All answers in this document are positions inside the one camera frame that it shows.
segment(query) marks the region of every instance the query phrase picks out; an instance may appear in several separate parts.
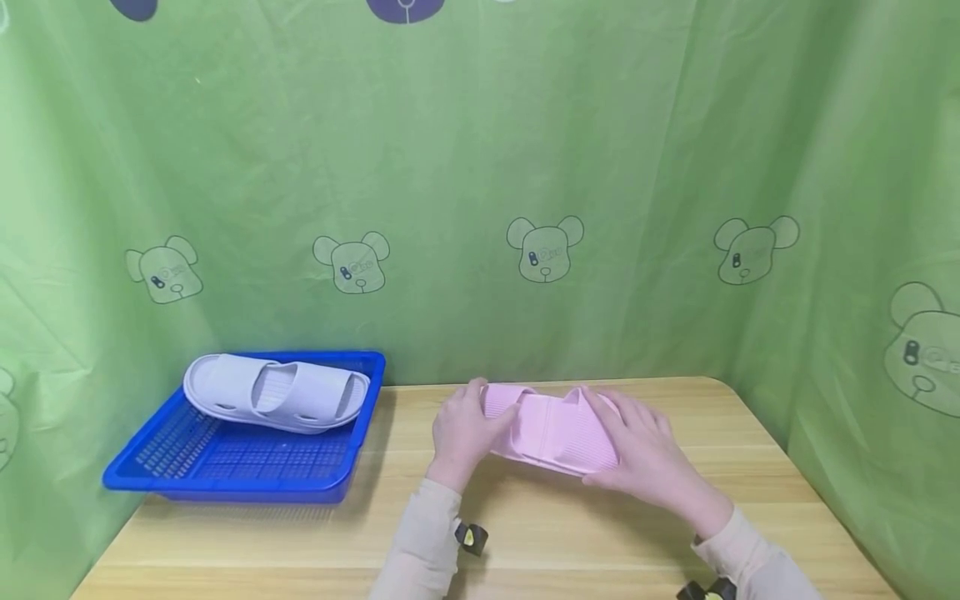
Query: sleeve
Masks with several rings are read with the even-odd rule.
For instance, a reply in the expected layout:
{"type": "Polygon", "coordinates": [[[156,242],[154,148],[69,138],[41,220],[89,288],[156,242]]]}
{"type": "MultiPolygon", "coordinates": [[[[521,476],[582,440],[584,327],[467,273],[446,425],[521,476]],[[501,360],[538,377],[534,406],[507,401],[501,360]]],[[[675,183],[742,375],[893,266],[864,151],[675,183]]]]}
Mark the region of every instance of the sleeve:
{"type": "Polygon", "coordinates": [[[424,479],[410,498],[370,600],[440,600],[457,572],[460,494],[424,479]]]}
{"type": "Polygon", "coordinates": [[[719,534],[695,542],[693,551],[736,585],[737,600],[822,600],[789,555],[754,529],[740,509],[719,534]]]}

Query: blue tray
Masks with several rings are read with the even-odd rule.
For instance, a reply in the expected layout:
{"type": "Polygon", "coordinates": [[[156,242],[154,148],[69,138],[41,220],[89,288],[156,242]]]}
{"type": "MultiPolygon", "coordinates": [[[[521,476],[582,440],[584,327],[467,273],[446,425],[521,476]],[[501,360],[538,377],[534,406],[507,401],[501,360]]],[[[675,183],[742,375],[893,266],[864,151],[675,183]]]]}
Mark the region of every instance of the blue tray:
{"type": "Polygon", "coordinates": [[[379,352],[256,352],[244,356],[301,361],[370,378],[360,415],[315,436],[216,420],[180,387],[104,471],[104,486],[197,502],[336,504],[347,495],[367,437],[387,361],[379,352]]]}

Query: hand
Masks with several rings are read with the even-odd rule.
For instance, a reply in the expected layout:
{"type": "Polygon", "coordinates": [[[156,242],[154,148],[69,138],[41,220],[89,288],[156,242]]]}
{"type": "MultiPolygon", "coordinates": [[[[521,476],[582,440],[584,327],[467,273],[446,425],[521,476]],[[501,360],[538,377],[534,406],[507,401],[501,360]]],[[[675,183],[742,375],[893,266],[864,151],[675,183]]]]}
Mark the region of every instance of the hand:
{"type": "Polygon", "coordinates": [[[485,379],[472,379],[466,388],[458,388],[433,421],[434,455],[426,477],[459,494],[480,460],[506,435],[520,409],[514,404],[496,419],[487,419],[480,401],[485,385],[485,379]]]}
{"type": "Polygon", "coordinates": [[[724,528],[733,504],[704,479],[673,439],[666,416],[646,404],[611,392],[620,416],[584,386],[593,412],[620,456],[620,466],[584,477],[588,486],[628,493],[686,520],[703,540],[724,528]]]}

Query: purple circle print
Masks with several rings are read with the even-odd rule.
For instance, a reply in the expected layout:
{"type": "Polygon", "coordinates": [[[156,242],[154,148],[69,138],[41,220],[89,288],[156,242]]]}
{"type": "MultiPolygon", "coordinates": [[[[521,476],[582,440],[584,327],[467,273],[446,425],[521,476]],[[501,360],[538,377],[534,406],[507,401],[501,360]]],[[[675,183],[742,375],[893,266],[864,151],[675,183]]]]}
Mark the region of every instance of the purple circle print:
{"type": "Polygon", "coordinates": [[[444,7],[444,0],[367,0],[370,10],[388,23],[424,21],[444,7]]]}
{"type": "Polygon", "coordinates": [[[147,21],[156,14],[157,0],[110,0],[131,21],[147,21]]]}

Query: table surface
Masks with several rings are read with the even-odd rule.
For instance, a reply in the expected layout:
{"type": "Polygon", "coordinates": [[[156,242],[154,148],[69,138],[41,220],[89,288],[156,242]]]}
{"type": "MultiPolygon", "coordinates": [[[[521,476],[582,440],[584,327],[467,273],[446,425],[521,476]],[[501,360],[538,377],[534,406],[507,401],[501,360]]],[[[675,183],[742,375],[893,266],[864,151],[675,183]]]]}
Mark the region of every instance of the table surface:
{"type": "MultiPolygon", "coordinates": [[[[561,396],[569,383],[531,384],[561,396]]],[[[594,382],[670,417],[693,464],[784,547],[827,599],[896,598],[817,494],[724,384],[703,377],[594,382]]],[[[385,388],[347,500],[198,505],[149,496],[75,600],[363,599],[432,456],[451,386],[385,388]]],[[[461,553],[449,598],[636,600],[712,582],[671,515],[574,477],[490,457],[461,515],[491,534],[461,553]]]]}

